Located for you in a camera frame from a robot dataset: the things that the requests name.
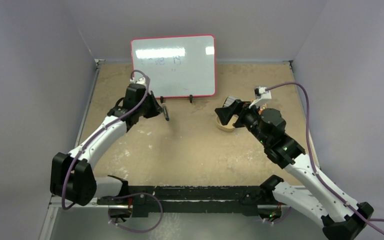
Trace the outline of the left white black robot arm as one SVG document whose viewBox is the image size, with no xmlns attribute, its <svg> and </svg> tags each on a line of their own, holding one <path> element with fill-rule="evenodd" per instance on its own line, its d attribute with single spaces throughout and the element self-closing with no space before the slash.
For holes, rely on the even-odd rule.
<svg viewBox="0 0 384 240">
<path fill-rule="evenodd" d="M 109 110 L 99 127 L 68 153 L 52 159 L 50 192 L 61 197 L 61 207 L 86 206 L 94 198 L 110 197 L 118 205 L 129 199 L 128 181 L 107 175 L 95 177 L 94 168 L 109 148 L 138 123 L 158 116 L 162 107 L 146 83 L 131 83 L 125 96 Z"/>
</svg>

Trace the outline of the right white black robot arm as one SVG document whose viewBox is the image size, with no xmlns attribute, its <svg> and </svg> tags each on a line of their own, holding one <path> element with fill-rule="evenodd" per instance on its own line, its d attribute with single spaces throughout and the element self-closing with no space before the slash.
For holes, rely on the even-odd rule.
<svg viewBox="0 0 384 240">
<path fill-rule="evenodd" d="M 261 184 L 260 196 L 264 202 L 278 201 L 290 206 L 321 227 L 329 240 L 353 240 L 365 228 L 373 207 L 350 197 L 312 165 L 311 156 L 286 134 L 286 121 L 279 110 L 260 111 L 248 101 L 235 99 L 230 105 L 214 111 L 223 126 L 237 116 L 234 127 L 245 127 L 262 144 L 268 159 L 309 191 L 303 193 L 281 177 L 272 175 Z"/>
</svg>

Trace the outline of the credit card stack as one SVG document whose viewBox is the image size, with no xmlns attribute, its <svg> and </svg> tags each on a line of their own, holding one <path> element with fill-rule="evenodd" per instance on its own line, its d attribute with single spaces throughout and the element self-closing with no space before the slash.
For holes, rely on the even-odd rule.
<svg viewBox="0 0 384 240">
<path fill-rule="evenodd" d="M 233 95 L 229 95 L 225 99 L 225 101 L 223 103 L 223 107 L 228 107 L 228 106 L 232 105 L 237 100 L 241 101 L 241 99 L 239 97 L 236 97 L 236 96 L 233 96 Z"/>
</svg>

